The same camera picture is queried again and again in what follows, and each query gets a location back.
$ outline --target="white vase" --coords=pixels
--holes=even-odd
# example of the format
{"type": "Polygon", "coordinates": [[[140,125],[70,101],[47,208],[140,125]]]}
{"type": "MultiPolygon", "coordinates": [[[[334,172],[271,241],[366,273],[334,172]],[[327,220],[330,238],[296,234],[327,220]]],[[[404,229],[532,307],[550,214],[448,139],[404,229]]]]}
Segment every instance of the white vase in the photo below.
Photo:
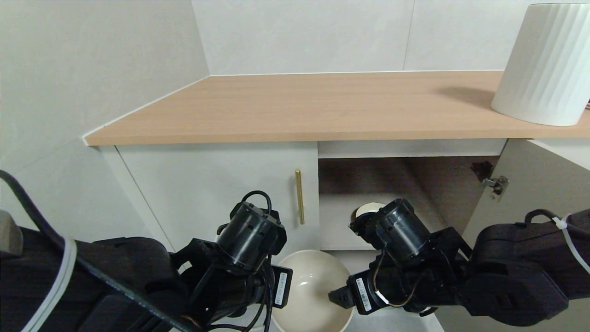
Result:
{"type": "Polygon", "coordinates": [[[534,4],[491,103],[513,118],[578,123],[590,99],[590,4],[534,4]]]}

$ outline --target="white bowl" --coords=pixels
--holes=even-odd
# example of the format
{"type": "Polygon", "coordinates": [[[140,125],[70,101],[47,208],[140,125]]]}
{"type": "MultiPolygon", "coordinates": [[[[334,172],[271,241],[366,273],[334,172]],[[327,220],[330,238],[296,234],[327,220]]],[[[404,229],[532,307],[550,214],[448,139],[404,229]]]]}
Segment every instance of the white bowl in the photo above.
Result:
{"type": "Polygon", "coordinates": [[[273,309],[273,321],[282,332],[342,332],[353,308],[344,309],[328,299],[328,293],[346,285],[349,272],[332,255],[302,250],[285,257],[280,266],[293,269],[289,300],[273,309]]]}

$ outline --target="label sticker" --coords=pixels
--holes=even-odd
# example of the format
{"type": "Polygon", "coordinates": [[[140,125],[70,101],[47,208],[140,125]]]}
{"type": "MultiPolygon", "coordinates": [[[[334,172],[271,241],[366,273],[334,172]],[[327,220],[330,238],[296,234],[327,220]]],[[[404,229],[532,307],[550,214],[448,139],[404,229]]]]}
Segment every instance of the label sticker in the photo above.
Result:
{"type": "Polygon", "coordinates": [[[371,310],[371,302],[369,301],[369,296],[367,295],[367,290],[365,289],[365,284],[363,283],[362,278],[358,278],[356,280],[356,285],[359,288],[360,298],[363,300],[363,307],[365,307],[365,311],[371,310]]]}
{"type": "Polygon", "coordinates": [[[278,278],[277,296],[274,297],[274,303],[276,305],[283,304],[283,295],[285,294],[285,285],[287,285],[287,274],[281,272],[278,278]]]}

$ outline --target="black cable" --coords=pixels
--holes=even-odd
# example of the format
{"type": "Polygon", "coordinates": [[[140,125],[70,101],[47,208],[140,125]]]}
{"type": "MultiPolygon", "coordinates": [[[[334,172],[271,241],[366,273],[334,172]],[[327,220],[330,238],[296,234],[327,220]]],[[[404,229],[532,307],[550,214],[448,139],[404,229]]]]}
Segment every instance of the black cable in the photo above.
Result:
{"type": "Polygon", "coordinates": [[[261,195],[264,196],[264,198],[266,199],[266,207],[268,209],[268,213],[270,214],[270,212],[273,210],[273,205],[270,201],[270,196],[263,192],[262,190],[254,190],[254,191],[250,191],[249,193],[246,194],[246,196],[244,196],[244,198],[242,198],[242,201],[246,201],[248,198],[250,198],[251,196],[254,195],[261,195]]]}
{"type": "Polygon", "coordinates": [[[230,328],[232,330],[238,330],[238,331],[242,331],[242,332],[249,332],[250,330],[252,330],[252,328],[254,327],[254,324],[256,324],[256,322],[260,318],[260,315],[262,315],[265,301],[268,297],[268,288],[266,287],[266,284],[267,284],[266,277],[264,278],[263,284],[265,285],[263,299],[262,299],[262,301],[260,301],[260,307],[258,308],[258,311],[256,312],[256,315],[254,316],[254,319],[248,324],[248,326],[243,327],[243,326],[238,326],[238,325],[233,325],[233,324],[213,324],[213,325],[209,325],[208,331],[215,330],[216,328],[230,328]]]}
{"type": "Polygon", "coordinates": [[[268,255],[268,265],[263,267],[264,273],[266,274],[267,287],[268,287],[268,303],[266,305],[266,317],[264,317],[264,332],[268,332],[270,329],[270,318],[273,313],[274,304],[274,272],[273,267],[270,264],[272,256],[268,255]]]}
{"type": "MultiPolygon", "coordinates": [[[[17,179],[3,170],[0,170],[0,178],[6,182],[8,187],[10,187],[18,201],[21,203],[23,209],[25,209],[25,212],[27,212],[33,223],[35,223],[35,225],[39,228],[41,234],[46,236],[51,241],[51,243],[53,243],[53,245],[55,245],[59,250],[63,251],[64,239],[51,227],[51,225],[49,224],[49,222],[47,222],[45,217],[43,217],[41,212],[37,209],[36,205],[33,203],[31,198],[29,197],[25,189],[21,186],[21,184],[17,181],[17,179]]],[[[148,297],[135,291],[124,282],[120,282],[111,277],[110,275],[106,274],[100,268],[94,266],[94,264],[88,261],[83,255],[81,255],[80,252],[78,252],[78,255],[76,256],[76,262],[82,265],[84,269],[86,269],[96,278],[103,281],[105,284],[111,286],[116,291],[121,292],[128,299],[137,303],[157,318],[170,324],[172,327],[175,327],[183,332],[201,331],[200,329],[196,330],[193,326],[190,326],[187,323],[177,318],[174,318],[171,315],[160,310],[158,307],[152,304],[151,300],[148,297]]]]}
{"type": "Polygon", "coordinates": [[[394,307],[394,308],[402,308],[403,306],[408,304],[410,302],[410,300],[412,300],[412,297],[414,297],[414,293],[416,292],[416,289],[418,288],[418,284],[420,283],[420,281],[422,281],[423,276],[424,276],[424,271],[422,271],[420,273],[420,275],[418,275],[418,278],[414,282],[414,287],[412,288],[412,292],[408,295],[408,297],[402,303],[395,303],[395,304],[389,303],[389,306],[394,307]]]}
{"type": "Polygon", "coordinates": [[[553,218],[561,219],[557,214],[555,214],[549,210],[536,209],[536,210],[532,210],[531,212],[528,212],[526,214],[525,224],[530,224],[533,221],[533,218],[536,216],[545,216],[545,217],[549,218],[550,220],[553,218]]]}
{"type": "Polygon", "coordinates": [[[385,248],[387,248],[387,246],[385,246],[383,249],[381,249],[381,258],[379,258],[379,263],[377,264],[377,268],[375,269],[375,272],[373,273],[373,289],[375,291],[379,291],[377,289],[377,273],[379,272],[379,268],[381,267],[381,263],[383,263],[383,258],[385,257],[385,248]]]}

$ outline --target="gold handle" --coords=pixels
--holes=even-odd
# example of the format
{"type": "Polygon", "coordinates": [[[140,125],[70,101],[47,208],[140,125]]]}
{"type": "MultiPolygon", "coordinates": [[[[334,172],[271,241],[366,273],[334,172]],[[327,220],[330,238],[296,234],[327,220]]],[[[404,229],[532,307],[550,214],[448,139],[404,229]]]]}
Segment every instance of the gold handle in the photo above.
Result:
{"type": "Polygon", "coordinates": [[[297,205],[299,205],[299,223],[305,224],[305,213],[303,212],[303,189],[301,189],[301,170],[295,170],[295,182],[297,185],[297,205]]]}

